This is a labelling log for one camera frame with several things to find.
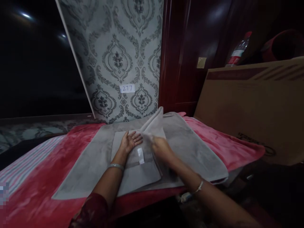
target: gray towel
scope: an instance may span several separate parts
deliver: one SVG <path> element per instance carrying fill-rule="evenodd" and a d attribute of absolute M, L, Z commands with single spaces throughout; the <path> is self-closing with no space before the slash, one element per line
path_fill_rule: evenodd
<path fill-rule="evenodd" d="M 162 116 L 162 109 L 159 109 L 151 119 L 145 117 L 127 123 L 101 127 L 52 198 L 63 200 L 87 197 L 110 164 L 113 154 L 119 147 L 123 133 L 133 129 L 143 131 L 144 143 L 135 147 L 130 153 L 118 196 L 131 191 L 183 185 L 172 171 L 161 162 L 156 161 L 153 156 L 151 135 L 162 136 L 161 126 L 163 126 L 165 137 L 173 151 L 195 172 L 208 181 L 228 176 L 227 168 L 223 162 L 180 115 L 172 112 L 165 114 L 164 118 Z M 144 153 L 144 164 L 139 164 L 137 149 L 140 147 Z"/>

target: brown cardboard box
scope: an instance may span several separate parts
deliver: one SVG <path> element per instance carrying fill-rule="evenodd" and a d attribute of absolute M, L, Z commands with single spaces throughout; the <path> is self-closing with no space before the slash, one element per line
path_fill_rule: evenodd
<path fill-rule="evenodd" d="M 304 59 L 209 69 L 194 117 L 264 145 L 269 163 L 304 161 Z"/>

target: bed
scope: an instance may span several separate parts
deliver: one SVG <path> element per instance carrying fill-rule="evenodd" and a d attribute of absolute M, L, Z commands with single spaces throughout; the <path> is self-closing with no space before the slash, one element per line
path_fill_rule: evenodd
<path fill-rule="evenodd" d="M 228 171 L 251 163 L 265 153 L 263 146 L 218 132 L 200 121 L 179 113 L 198 136 L 224 162 Z M 3 197 L 8 227 L 67 227 L 85 198 L 54 200 L 62 181 L 92 140 L 101 124 L 74 127 L 67 135 L 51 138 L 35 147 L 0 172 L 0 183 L 8 185 Z M 118 197 L 110 219 L 116 219 L 147 205 L 185 191 L 184 187 L 129 193 Z"/>

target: silver bracelet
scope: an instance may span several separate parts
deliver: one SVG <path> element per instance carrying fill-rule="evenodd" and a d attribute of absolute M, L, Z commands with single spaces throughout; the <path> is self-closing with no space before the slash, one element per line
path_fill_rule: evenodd
<path fill-rule="evenodd" d="M 124 171 L 124 167 L 123 167 L 122 165 L 119 165 L 119 164 L 113 163 L 113 164 L 110 164 L 110 165 L 108 166 L 108 168 L 110 168 L 110 167 L 119 168 L 119 169 L 121 169 L 121 171 Z"/>
<path fill-rule="evenodd" d="M 192 193 L 192 194 L 195 194 L 195 193 L 197 193 L 199 190 L 202 190 L 202 185 L 203 185 L 203 181 L 200 183 L 200 185 L 199 185 L 199 187 L 197 188 L 197 190 L 194 192 L 194 193 Z"/>

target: woman's right hand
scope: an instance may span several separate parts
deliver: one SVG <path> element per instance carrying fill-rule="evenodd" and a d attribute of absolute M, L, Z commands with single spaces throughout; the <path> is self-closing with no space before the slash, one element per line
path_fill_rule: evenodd
<path fill-rule="evenodd" d="M 166 164 L 176 157 L 165 138 L 153 137 L 152 148 L 156 157 Z"/>

